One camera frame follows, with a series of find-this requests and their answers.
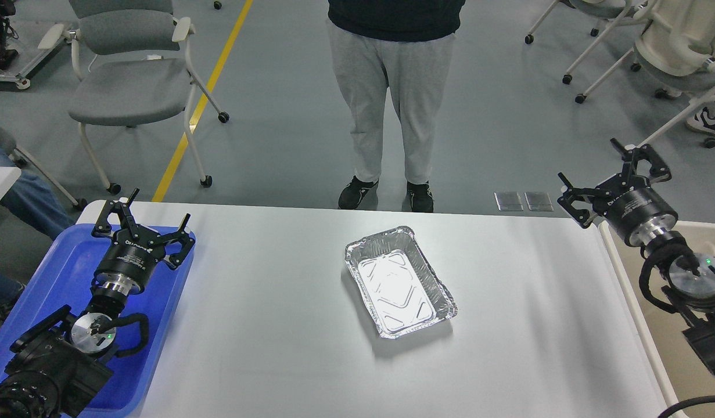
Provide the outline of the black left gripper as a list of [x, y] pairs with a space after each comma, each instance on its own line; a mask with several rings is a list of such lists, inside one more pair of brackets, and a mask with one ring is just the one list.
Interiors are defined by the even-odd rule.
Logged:
[[[131, 204], [139, 193], [135, 188], [127, 201], [105, 201], [91, 235], [112, 241], [99, 266], [94, 272], [94, 288], [110, 288], [110, 283], [119, 286], [125, 296], [145, 291], [156, 265], [163, 259], [172, 271], [187, 259], [196, 240], [186, 231], [190, 213], [185, 214], [179, 228], [161, 235], [150, 228], [140, 228], [131, 212]], [[116, 214], [120, 228], [113, 231], [110, 214]], [[179, 243], [177, 253], [166, 253], [169, 244]]]

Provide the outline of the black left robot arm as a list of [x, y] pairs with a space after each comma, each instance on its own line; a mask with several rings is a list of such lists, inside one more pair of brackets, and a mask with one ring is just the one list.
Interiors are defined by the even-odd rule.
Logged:
[[106, 201], [49, 249], [0, 330], [0, 417], [123, 417], [148, 389], [196, 239]]

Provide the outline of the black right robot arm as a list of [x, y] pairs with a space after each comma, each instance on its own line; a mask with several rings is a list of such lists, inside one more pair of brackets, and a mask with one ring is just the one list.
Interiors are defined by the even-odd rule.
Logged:
[[615, 269], [647, 359], [668, 407], [662, 417], [684, 417], [715, 395], [678, 400], [669, 362], [694, 352], [705, 372], [691, 375], [699, 387], [715, 379], [715, 224], [680, 221], [653, 183], [671, 178], [650, 145], [610, 140], [623, 162], [617, 174], [593, 188], [577, 188], [562, 174], [558, 204], [582, 228], [601, 218], [599, 233]]

